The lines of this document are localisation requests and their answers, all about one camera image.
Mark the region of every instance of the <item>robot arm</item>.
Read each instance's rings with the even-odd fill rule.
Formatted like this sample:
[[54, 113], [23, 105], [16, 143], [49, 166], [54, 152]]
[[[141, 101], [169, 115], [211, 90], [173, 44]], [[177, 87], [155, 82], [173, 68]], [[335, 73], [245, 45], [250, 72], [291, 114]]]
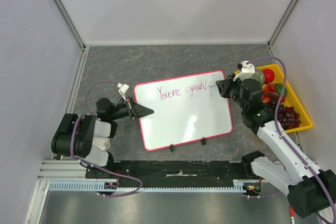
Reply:
[[[115, 120], [129, 116], [130, 119], [141, 118], [153, 114], [154, 111], [137, 104], [132, 97], [125, 98], [125, 103], [114, 105], [108, 98], [97, 101], [97, 115], [86, 115], [80, 120], [75, 135], [73, 154], [89, 163], [107, 167], [113, 163], [113, 157], [92, 144], [93, 137], [113, 138], [117, 131]], [[76, 114], [65, 114], [52, 138], [51, 150], [55, 154], [70, 156], [70, 143]]]
[[[261, 102], [262, 90], [258, 81], [249, 79], [253, 74], [246, 62], [238, 65], [240, 76], [230, 74], [226, 80], [216, 81], [223, 98], [231, 98], [240, 108], [244, 124], [263, 140], [276, 154], [286, 170], [273, 164], [261, 152], [242, 157], [248, 172], [268, 180], [287, 196], [296, 214], [305, 218], [330, 206], [326, 195], [308, 166], [320, 177], [333, 202], [336, 199], [336, 175], [332, 170], [323, 171], [290, 140], [282, 129], [276, 129], [274, 115]], [[297, 153], [306, 160], [305, 165]]]

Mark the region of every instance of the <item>red marker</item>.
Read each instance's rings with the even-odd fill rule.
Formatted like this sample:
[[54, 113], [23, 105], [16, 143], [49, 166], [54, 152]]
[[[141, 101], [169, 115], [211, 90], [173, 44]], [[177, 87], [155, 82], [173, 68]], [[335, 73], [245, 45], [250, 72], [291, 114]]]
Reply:
[[290, 208], [290, 219], [292, 220], [292, 224], [295, 224], [295, 221], [294, 221], [295, 212], [292, 207], [289, 207], [289, 208]]

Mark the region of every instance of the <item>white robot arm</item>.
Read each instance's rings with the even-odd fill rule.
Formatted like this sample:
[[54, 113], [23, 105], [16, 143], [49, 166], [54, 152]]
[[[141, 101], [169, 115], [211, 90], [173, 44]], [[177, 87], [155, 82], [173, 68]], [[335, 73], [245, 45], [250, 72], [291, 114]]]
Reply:
[[260, 83], [251, 79], [253, 68], [246, 61], [238, 64], [241, 73], [216, 81], [220, 96], [231, 98], [240, 108], [244, 124], [276, 154], [285, 169], [273, 164], [261, 152], [242, 157], [248, 172], [268, 180], [283, 194], [295, 213], [305, 218], [330, 206], [336, 200], [336, 175], [323, 171], [310, 160], [276, 125], [274, 114], [262, 104]]

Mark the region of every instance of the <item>gray floor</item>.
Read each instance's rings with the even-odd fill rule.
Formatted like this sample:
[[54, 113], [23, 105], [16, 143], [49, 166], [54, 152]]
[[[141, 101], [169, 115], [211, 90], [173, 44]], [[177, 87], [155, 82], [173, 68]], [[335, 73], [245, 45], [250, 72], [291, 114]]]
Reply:
[[[74, 112], [87, 113], [85, 95], [99, 81], [115, 81], [130, 85], [133, 95], [137, 83], [160, 80], [211, 70], [223, 70], [226, 75], [237, 69], [237, 63], [269, 56], [267, 45], [172, 45], [172, 46], [106, 46], [90, 47], [82, 75]], [[264, 60], [257, 66], [271, 63]], [[96, 86], [88, 104], [95, 109], [96, 101], [108, 97], [117, 103], [118, 89], [110, 84]], [[118, 130], [112, 139], [110, 152], [115, 159], [124, 160], [231, 160], [259, 150], [271, 160], [273, 152], [243, 125], [240, 111], [230, 104], [234, 129], [231, 134], [207, 141], [180, 145], [174, 152], [163, 149], [148, 152], [144, 149], [139, 123], [128, 118], [117, 121]]]
[[[265, 194], [275, 189], [263, 185]], [[231, 193], [137, 193], [102, 198], [95, 192], [50, 191], [40, 224], [283, 224], [291, 223], [286, 197], [247, 199]], [[318, 224], [316, 215], [296, 224]]]

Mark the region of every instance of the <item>aluminum frame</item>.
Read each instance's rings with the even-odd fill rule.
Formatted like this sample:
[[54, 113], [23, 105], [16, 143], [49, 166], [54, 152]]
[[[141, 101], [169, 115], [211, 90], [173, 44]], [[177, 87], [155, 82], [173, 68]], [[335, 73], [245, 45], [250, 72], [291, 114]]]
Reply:
[[61, 0], [52, 0], [54, 1], [57, 9], [59, 10], [60, 15], [62, 16], [64, 22], [67, 24], [67, 26], [69, 27], [72, 35], [74, 36], [74, 38], [76, 39], [79, 47], [81, 49], [85, 49], [86, 45], [84, 43], [84, 41], [82, 40], [81, 36], [79, 35], [74, 23], [72, 22], [66, 8], [64, 7], [64, 4], [62, 3]]
[[278, 35], [280, 34], [282, 28], [285, 26], [290, 14], [293, 12], [294, 8], [296, 7], [299, 0], [291, 0], [282, 15], [277, 27], [275, 28], [273, 34], [271, 35], [271, 38], [269, 39], [268, 45], [272, 46], [274, 42], [276, 41]]
[[39, 224], [49, 185], [49, 181], [37, 181], [24, 224]]
[[72, 88], [71, 88], [71, 92], [70, 92], [70, 96], [69, 96], [69, 100], [68, 100], [68, 104], [66, 108], [66, 113], [72, 113], [73, 108], [75, 107], [76, 97], [77, 97], [80, 81], [82, 79], [85, 63], [88, 58], [88, 52], [89, 52], [89, 47], [86, 47], [84, 50], [82, 50], [82, 53], [80, 55], [77, 71], [75, 74], [75, 79], [72, 84]]

